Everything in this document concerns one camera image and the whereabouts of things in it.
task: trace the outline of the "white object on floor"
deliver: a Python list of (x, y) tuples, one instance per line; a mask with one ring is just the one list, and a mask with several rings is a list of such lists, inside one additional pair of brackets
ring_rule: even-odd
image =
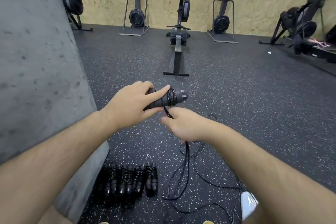
[(258, 200), (254, 195), (248, 191), (245, 191), (241, 194), (241, 218), (244, 221), (251, 213), (254, 212), (254, 209), (258, 205)]

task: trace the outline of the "gym floor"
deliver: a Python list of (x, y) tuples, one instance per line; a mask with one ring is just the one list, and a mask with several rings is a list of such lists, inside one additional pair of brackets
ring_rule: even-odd
[[(336, 64), (258, 44), (261, 37), (257, 36), (237, 35), (239, 44), (227, 44), (214, 42), (205, 32), (191, 32), (182, 61), (190, 77), (163, 75), (172, 71), (174, 59), (167, 30), (149, 29), (139, 37), (118, 35), (116, 26), (87, 26), (94, 31), (74, 31), (74, 35), (98, 109), (135, 81), (149, 80), (156, 88), (170, 84), (188, 92), (188, 100), (179, 106), (202, 116), (214, 114), (221, 123), (336, 192)], [(156, 162), (158, 197), (144, 194), (132, 209), (107, 207), (90, 198), (80, 223), (229, 223), (217, 206), (183, 214), (162, 200), (184, 156), (179, 152), (180, 141), (159, 123), (161, 115), (116, 133), (108, 141), (107, 157), (122, 165)], [(191, 152), (197, 146), (192, 143)], [(189, 211), (216, 202), (232, 215), (238, 191), (206, 184), (193, 163), (187, 190), (174, 205)], [(213, 183), (237, 185), (232, 171), (209, 145), (197, 156), (196, 165)], [(240, 215), (238, 205), (235, 223)]]

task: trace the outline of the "person's right arm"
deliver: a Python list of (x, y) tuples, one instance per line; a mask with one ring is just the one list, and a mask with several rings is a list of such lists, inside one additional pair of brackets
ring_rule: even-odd
[(212, 144), (259, 201), (244, 223), (331, 224), (336, 194), (283, 163), (233, 129), (184, 108), (162, 123), (185, 141)]

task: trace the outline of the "person's left hand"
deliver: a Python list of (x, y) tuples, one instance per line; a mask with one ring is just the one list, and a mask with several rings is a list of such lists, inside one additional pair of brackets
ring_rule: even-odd
[(162, 98), (168, 92), (170, 86), (167, 85), (159, 91), (146, 95), (150, 88), (154, 88), (151, 82), (137, 81), (119, 90), (111, 101), (99, 111), (103, 119), (107, 121), (107, 125), (116, 131), (136, 125), (162, 111), (161, 107), (145, 111), (144, 108)]

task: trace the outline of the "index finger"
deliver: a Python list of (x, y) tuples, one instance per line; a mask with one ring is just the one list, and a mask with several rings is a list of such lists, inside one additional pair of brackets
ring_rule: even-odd
[(150, 81), (145, 81), (142, 85), (141, 88), (143, 91), (146, 93), (149, 89), (153, 89), (154, 85)]
[(154, 101), (162, 98), (170, 89), (170, 86), (167, 85), (165, 87), (163, 87), (162, 89), (160, 89), (159, 91), (153, 92), (151, 94), (146, 95), (146, 102), (147, 105), (149, 105), (150, 103), (153, 103)]

